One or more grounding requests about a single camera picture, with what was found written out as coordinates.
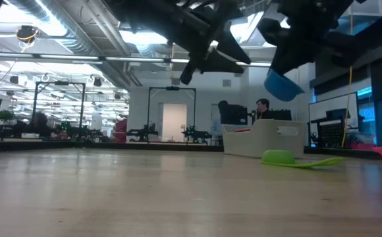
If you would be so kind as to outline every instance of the person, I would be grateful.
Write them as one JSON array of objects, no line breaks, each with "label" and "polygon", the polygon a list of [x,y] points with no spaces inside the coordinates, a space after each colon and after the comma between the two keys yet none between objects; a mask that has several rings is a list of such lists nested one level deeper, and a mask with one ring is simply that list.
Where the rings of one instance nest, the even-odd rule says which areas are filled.
[{"label": "person", "polygon": [[266,119],[269,116],[270,101],[268,99],[259,99],[257,104],[257,119]]},{"label": "person", "polygon": [[213,115],[213,118],[211,118],[211,135],[216,138],[219,145],[223,145],[221,113],[228,105],[228,101],[220,101],[217,104],[220,113],[218,115]]},{"label": "person", "polygon": [[47,126],[47,117],[41,112],[36,113],[34,121],[26,127],[27,132],[40,134],[41,137],[50,137],[51,129]]}]

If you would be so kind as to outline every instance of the white door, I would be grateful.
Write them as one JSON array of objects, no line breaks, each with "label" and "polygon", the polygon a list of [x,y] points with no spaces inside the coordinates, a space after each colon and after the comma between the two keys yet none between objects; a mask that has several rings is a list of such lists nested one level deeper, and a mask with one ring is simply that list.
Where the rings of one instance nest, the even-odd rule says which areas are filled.
[{"label": "white door", "polygon": [[187,107],[185,104],[163,104],[162,140],[164,142],[184,141]]}]

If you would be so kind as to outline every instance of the window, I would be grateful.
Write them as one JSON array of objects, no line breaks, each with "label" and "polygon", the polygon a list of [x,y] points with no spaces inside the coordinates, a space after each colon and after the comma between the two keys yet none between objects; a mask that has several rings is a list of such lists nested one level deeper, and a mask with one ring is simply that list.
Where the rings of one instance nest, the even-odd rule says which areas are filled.
[{"label": "window", "polygon": [[374,136],[374,143],[377,143],[375,137],[375,109],[372,100],[371,87],[357,91],[358,93],[358,109],[360,113],[360,132]]}]

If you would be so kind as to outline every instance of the black metal frame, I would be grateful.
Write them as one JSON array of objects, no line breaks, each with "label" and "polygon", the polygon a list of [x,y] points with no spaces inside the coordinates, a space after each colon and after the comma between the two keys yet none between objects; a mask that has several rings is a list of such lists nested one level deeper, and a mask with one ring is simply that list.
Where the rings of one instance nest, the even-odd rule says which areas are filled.
[{"label": "black metal frame", "polygon": [[[148,101],[147,101],[147,126],[149,126],[150,123],[150,97],[151,97],[151,91],[156,90],[168,90],[169,87],[149,87],[149,95],[148,95]],[[172,90],[173,92],[177,92],[180,90],[192,90],[194,92],[194,122],[193,126],[196,126],[196,101],[197,101],[197,89],[196,88],[179,88],[179,90]]]},{"label": "black metal frame", "polygon": [[332,99],[336,99],[336,98],[339,98],[339,97],[343,97],[343,96],[350,96],[352,94],[355,94],[355,97],[356,97],[356,116],[358,118],[358,130],[360,131],[360,127],[361,127],[361,124],[360,124],[360,118],[359,118],[359,114],[360,114],[360,106],[358,104],[358,92],[352,92],[352,93],[347,93],[347,94],[344,94],[344,95],[338,95],[338,96],[334,96],[332,98],[329,98],[329,99],[323,99],[321,101],[316,101],[316,102],[312,102],[312,103],[309,103],[308,104],[308,147],[311,147],[311,113],[310,113],[310,105],[313,105],[313,104],[316,104],[316,103],[320,103],[320,102],[324,102],[324,101],[328,101],[328,100],[332,100]]},{"label": "black metal frame", "polygon": [[[39,86],[45,84],[45,86],[39,90]],[[68,86],[68,85],[81,85],[83,86],[82,91],[82,97],[81,97],[81,112],[80,112],[80,126],[78,129],[78,141],[81,140],[82,136],[82,125],[83,125],[83,114],[84,114],[84,99],[86,96],[86,83],[83,82],[63,82],[63,81],[57,81],[57,82],[36,82],[36,88],[34,90],[34,102],[33,102],[33,113],[32,113],[32,121],[34,121],[34,117],[36,115],[36,106],[38,104],[38,95],[40,92],[42,92],[48,85],[54,84],[56,86]]]}]

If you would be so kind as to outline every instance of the ceiling light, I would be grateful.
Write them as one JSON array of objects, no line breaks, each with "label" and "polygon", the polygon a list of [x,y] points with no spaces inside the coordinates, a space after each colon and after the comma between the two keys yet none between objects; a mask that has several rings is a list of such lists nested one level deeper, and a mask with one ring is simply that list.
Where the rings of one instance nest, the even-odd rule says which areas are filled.
[{"label": "ceiling light", "polygon": [[246,63],[237,62],[237,65],[239,65],[239,66],[269,67],[269,66],[271,66],[271,63],[254,62],[254,63],[247,65]]},{"label": "ceiling light", "polygon": [[156,58],[132,58],[132,57],[106,57],[108,61],[124,61],[124,62],[138,62],[138,63],[164,63],[164,59]]},{"label": "ceiling light", "polygon": [[36,0],[43,11],[46,12],[47,20],[42,22],[30,14],[24,13],[16,6],[6,1],[0,8],[0,22],[32,24],[38,26],[42,31],[50,36],[63,36],[67,33],[67,29],[56,19],[52,12],[40,1]]},{"label": "ceiling light", "polygon": [[99,60],[99,57],[78,55],[40,55],[40,57],[43,59]]},{"label": "ceiling light", "polygon": [[93,86],[101,87],[101,78],[94,78]]},{"label": "ceiling light", "polygon": [[0,57],[14,57],[14,58],[32,58],[33,54],[30,53],[1,53]]},{"label": "ceiling light", "polygon": [[151,43],[167,44],[167,39],[155,32],[137,32],[134,34],[130,31],[120,30],[119,33],[127,43],[138,45],[147,45]]},{"label": "ceiling light", "polygon": [[290,26],[288,25],[288,18],[287,17],[284,20],[282,20],[281,26],[282,26],[282,28],[286,28],[286,29],[290,28]]},{"label": "ceiling light", "polygon": [[9,78],[9,82],[11,82],[13,84],[18,84],[18,76],[11,76]]},{"label": "ceiling light", "polygon": [[74,60],[72,63],[76,64],[91,64],[91,65],[101,65],[103,64],[102,61],[81,61],[81,60]]},{"label": "ceiling light", "polygon": [[250,23],[249,24],[243,24],[243,25],[247,25],[247,29],[241,35],[242,37],[241,37],[239,43],[247,42],[250,39],[250,37],[252,36],[254,31],[256,30],[257,25],[260,22],[263,14],[264,14],[264,12],[258,12],[256,14],[252,14],[248,17],[248,22],[250,22]]},{"label": "ceiling light", "polygon": [[41,76],[41,80],[42,82],[48,82],[49,81],[49,76],[46,74],[44,74],[43,76]]},{"label": "ceiling light", "polygon": [[270,43],[264,42],[264,44],[262,45],[262,47],[276,47],[276,45],[272,45],[272,44],[270,44]]},{"label": "ceiling light", "polygon": [[115,93],[115,99],[121,99],[121,93],[116,92]]},{"label": "ceiling light", "polygon": [[61,92],[51,92],[51,95],[54,95],[59,98],[64,98],[65,94]]},{"label": "ceiling light", "polygon": [[0,38],[12,38],[16,37],[15,34],[0,34]]}]

